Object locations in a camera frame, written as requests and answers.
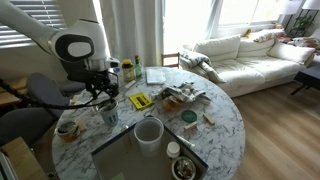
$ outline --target paper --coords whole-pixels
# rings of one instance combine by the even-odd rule
[[[147,84],[163,84],[166,81],[161,69],[148,68],[146,70]]]

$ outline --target tray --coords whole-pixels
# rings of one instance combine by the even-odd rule
[[[100,179],[173,179],[171,164],[166,154],[167,144],[170,141],[179,143],[180,155],[186,156],[194,162],[196,166],[194,179],[203,179],[208,165],[166,126],[164,126],[159,154],[151,158],[144,157],[140,151],[138,141],[133,133],[134,126],[135,124],[91,153]]]

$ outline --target sofa cushion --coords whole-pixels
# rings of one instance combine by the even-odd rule
[[[209,39],[196,43],[193,51],[208,56],[211,61],[235,59],[240,45],[240,35]]]
[[[236,60],[245,66],[259,71],[266,81],[280,79],[305,69],[304,65],[268,56],[237,58]]]
[[[268,52],[269,56],[304,64],[308,57],[315,51],[314,48],[295,47],[283,43],[276,43]]]
[[[274,42],[275,40],[271,39],[269,41],[257,43],[257,42],[253,42],[251,40],[242,38],[240,41],[237,58],[267,56],[267,53],[274,45]]]
[[[225,91],[265,82],[260,72],[232,59],[213,62],[213,66],[219,77],[226,82],[219,84]]]

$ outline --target white sofa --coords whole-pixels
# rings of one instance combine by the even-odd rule
[[[240,35],[184,46],[180,65],[223,89],[230,97],[293,81],[314,57],[314,48],[271,39],[256,43]]]

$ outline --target white cup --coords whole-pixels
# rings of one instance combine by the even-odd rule
[[[102,116],[103,121],[108,126],[117,125],[118,118],[118,101],[117,100],[107,100],[103,102],[101,105],[98,105],[97,112]]]
[[[158,154],[163,131],[162,122],[154,117],[146,117],[135,125],[134,135],[144,156],[153,157]]]

